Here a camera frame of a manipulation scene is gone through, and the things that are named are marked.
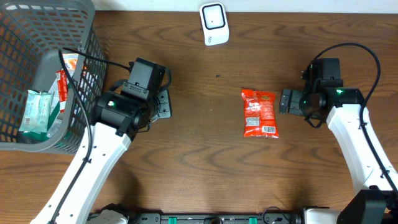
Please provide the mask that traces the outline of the light green wipes pack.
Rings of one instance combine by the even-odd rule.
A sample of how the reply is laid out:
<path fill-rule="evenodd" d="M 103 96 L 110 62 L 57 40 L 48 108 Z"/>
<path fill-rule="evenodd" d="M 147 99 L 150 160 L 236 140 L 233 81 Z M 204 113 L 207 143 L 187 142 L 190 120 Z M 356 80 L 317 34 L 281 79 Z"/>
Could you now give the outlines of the light green wipes pack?
<path fill-rule="evenodd" d="M 46 133 L 48 131 L 53 94 L 34 90 L 28 90 L 27 92 L 28 97 L 19 131 L 37 134 Z"/>

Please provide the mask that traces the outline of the orange and white snack packet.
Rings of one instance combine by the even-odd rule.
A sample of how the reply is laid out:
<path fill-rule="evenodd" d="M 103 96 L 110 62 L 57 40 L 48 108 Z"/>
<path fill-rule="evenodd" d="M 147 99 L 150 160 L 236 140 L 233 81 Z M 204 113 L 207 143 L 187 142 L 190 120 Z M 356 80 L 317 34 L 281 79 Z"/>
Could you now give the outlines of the orange and white snack packet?
<path fill-rule="evenodd" d="M 67 70 L 75 70 L 78 62 L 78 54 L 63 54 L 63 60 Z"/>

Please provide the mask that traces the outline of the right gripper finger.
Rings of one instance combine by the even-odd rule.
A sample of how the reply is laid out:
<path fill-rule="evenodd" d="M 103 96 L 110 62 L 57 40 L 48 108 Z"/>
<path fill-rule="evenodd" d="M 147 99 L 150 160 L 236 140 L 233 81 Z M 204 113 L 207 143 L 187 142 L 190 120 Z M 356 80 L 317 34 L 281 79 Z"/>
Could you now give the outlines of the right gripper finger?
<path fill-rule="evenodd" d="M 290 97 L 291 90 L 284 89 L 281 94 L 280 103 L 279 103 L 279 113 L 286 114 L 290 109 Z"/>
<path fill-rule="evenodd" d="M 299 90 L 290 90 L 288 113 L 297 116 L 303 116 L 303 111 L 300 107 L 300 100 L 303 97 L 303 92 Z"/>

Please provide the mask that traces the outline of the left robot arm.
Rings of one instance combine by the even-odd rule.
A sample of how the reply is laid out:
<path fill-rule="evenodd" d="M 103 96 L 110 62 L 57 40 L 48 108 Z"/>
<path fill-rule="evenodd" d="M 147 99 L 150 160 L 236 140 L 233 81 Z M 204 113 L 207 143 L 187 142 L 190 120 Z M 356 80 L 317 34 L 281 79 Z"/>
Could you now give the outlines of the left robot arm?
<path fill-rule="evenodd" d="M 83 140 L 65 175 L 33 223 L 85 223 L 105 180 L 138 133 L 172 115 L 171 71 L 137 58 L 130 77 L 96 98 Z"/>

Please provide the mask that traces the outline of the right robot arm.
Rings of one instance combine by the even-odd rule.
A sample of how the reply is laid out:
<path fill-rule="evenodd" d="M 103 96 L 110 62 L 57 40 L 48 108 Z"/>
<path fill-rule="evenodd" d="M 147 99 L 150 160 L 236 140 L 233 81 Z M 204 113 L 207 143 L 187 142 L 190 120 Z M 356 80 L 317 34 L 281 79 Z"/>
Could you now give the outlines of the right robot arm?
<path fill-rule="evenodd" d="M 279 112 L 303 116 L 312 127 L 325 124 L 349 168 L 354 198 L 342 211 L 304 207 L 292 223 L 397 223 L 397 171 L 373 130 L 364 96 L 345 88 L 338 58 L 321 58 L 302 72 L 302 91 L 284 90 Z"/>

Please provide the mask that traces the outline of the red and white snack packet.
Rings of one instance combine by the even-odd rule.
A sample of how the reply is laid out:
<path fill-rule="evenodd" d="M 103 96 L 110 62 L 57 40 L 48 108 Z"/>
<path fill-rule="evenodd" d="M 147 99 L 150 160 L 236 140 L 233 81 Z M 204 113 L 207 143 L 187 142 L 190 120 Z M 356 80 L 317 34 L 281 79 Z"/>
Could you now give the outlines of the red and white snack packet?
<path fill-rule="evenodd" d="M 59 70 L 56 72 L 57 86 L 58 86 L 58 98 L 60 104 L 60 112 L 65 112 L 65 107 L 68 98 L 68 82 L 64 70 Z"/>

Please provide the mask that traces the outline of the red snack bag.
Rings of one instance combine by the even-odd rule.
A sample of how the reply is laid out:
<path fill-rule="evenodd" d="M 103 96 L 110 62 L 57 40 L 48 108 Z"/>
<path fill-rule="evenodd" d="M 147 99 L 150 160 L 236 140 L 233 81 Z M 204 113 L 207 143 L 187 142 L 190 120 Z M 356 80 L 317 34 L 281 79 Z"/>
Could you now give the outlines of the red snack bag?
<path fill-rule="evenodd" d="M 242 89 L 244 101 L 244 137 L 278 138 L 275 120 L 275 94 L 269 91 Z"/>

